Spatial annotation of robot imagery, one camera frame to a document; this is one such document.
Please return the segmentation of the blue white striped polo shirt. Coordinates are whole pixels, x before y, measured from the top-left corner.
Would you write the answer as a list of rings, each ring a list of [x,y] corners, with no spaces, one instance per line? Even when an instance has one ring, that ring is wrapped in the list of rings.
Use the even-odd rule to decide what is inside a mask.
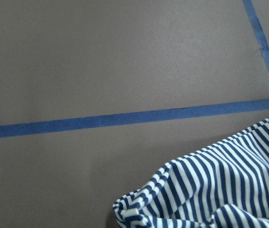
[[[269,118],[167,162],[113,212],[121,228],[269,228]]]

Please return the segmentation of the brown paper table cover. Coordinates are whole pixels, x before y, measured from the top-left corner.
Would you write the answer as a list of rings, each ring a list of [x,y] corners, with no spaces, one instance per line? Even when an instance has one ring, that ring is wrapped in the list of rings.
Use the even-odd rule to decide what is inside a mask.
[[[0,125],[269,99],[240,0],[0,0]],[[269,110],[0,138],[0,228],[115,228],[166,162]]]

